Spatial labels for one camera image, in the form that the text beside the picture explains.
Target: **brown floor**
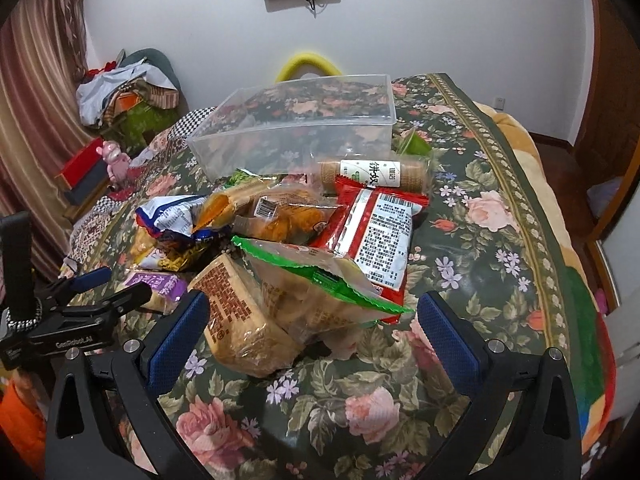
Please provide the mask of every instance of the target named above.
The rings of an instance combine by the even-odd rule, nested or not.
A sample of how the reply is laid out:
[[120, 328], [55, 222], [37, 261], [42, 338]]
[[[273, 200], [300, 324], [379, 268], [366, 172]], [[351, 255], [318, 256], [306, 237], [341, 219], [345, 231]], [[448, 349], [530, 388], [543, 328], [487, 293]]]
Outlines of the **brown floor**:
[[567, 150], [540, 143], [536, 143], [536, 147], [546, 180], [556, 194], [566, 230], [584, 267], [589, 287], [595, 292], [599, 286], [597, 273], [584, 242], [596, 222], [587, 203], [587, 186], [582, 170]]

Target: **floral tablecloth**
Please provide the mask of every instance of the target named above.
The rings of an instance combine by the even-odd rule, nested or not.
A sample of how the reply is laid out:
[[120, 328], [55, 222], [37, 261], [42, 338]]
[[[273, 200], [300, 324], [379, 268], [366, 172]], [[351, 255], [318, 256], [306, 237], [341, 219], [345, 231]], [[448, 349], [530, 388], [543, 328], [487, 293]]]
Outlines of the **floral tablecloth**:
[[[484, 338], [526, 353], [561, 348], [585, 426], [604, 389], [588, 312], [593, 304], [575, 269], [565, 266], [513, 151], [445, 75], [405, 78], [393, 88], [394, 135], [415, 127], [436, 159], [429, 216], [412, 240], [405, 304], [415, 307], [421, 294], [435, 289]], [[209, 111], [192, 112], [162, 134], [141, 190], [126, 203], [102, 199], [79, 227], [71, 255], [82, 270], [110, 266], [114, 272], [110, 284], [77, 303], [110, 294], [123, 280], [137, 206], [153, 196], [205, 194], [221, 184], [207, 181], [184, 143]], [[154, 323], [131, 313], [120, 336], [144, 337]], [[330, 346], [327, 358], [306, 356], [256, 380], [217, 364], [202, 338], [159, 402], [217, 479], [410, 480], [468, 399], [455, 392], [412, 316], [345, 334]], [[477, 467], [495, 457], [515, 407], [512, 395]], [[120, 429], [138, 464], [150, 467], [125, 419]]]

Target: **transparent storage box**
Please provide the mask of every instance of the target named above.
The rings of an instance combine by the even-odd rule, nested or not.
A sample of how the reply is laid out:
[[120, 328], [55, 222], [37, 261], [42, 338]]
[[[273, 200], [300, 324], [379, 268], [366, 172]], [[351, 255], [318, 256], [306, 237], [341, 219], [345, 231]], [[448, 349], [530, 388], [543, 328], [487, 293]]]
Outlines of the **transparent storage box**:
[[316, 157], [387, 155], [395, 122], [388, 75], [298, 79], [237, 90], [187, 143], [211, 181], [238, 168], [305, 173]]

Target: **pink pig toy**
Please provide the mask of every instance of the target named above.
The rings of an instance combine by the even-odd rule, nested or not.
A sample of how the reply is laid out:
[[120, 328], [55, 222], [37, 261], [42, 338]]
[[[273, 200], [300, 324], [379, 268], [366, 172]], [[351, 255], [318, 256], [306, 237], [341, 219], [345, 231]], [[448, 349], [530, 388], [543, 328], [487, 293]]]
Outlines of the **pink pig toy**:
[[123, 153], [120, 145], [114, 140], [107, 140], [95, 149], [102, 160], [107, 163], [107, 173], [112, 184], [118, 185], [127, 181], [127, 170], [131, 163], [129, 155]]

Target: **curtain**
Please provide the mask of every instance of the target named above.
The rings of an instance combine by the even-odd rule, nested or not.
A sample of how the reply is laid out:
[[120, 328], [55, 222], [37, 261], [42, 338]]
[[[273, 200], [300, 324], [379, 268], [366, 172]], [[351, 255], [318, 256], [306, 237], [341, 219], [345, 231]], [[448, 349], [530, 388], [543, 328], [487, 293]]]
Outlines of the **curtain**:
[[20, 0], [0, 28], [0, 214], [31, 211], [33, 265], [47, 278], [71, 229], [54, 177], [91, 141], [75, 97], [84, 50], [82, 0]]

